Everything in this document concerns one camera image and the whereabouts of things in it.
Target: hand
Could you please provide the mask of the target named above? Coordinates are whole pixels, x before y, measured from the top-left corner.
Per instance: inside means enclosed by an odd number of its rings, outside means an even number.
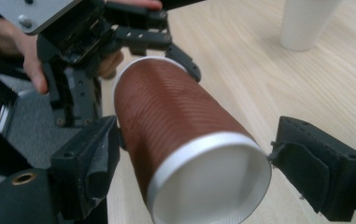
[[[131,6],[147,7],[152,10],[160,10],[162,3],[158,0],[107,0]],[[0,56],[4,58],[23,57],[23,69],[31,79],[35,89],[39,93],[47,93],[48,86],[41,61],[37,58],[36,35],[26,35],[12,23],[0,19]],[[118,51],[108,55],[100,64],[98,75],[109,77],[110,74],[122,62],[123,54]]]

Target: metal plate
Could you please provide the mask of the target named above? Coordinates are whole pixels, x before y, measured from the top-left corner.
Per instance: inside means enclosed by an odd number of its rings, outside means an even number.
[[[81,0],[0,0],[0,15],[36,35]]]

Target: wooden table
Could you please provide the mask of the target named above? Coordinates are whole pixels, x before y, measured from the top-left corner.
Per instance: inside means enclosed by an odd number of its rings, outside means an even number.
[[[306,52],[278,43],[283,6],[282,0],[208,0],[169,11],[169,22],[174,42],[200,67],[200,84],[266,154],[280,116],[310,122],[356,149],[356,0],[341,5]],[[125,56],[119,71],[134,59]],[[113,80],[103,82],[105,115],[114,114],[112,86]],[[125,151],[108,194],[108,215],[109,223],[151,223]],[[329,221],[274,169],[267,194],[244,223]]]

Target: white cup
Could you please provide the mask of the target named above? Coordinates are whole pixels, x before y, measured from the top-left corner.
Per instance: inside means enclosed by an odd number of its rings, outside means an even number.
[[[314,47],[343,0],[286,0],[280,44],[292,51]]]

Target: cylindrical object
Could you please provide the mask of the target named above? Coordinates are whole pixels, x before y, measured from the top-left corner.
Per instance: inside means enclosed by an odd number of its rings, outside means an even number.
[[[117,77],[114,106],[155,223],[239,223],[263,199],[266,156],[179,64],[131,63]]]
[[[343,0],[286,0],[280,44],[292,51],[312,49]]]

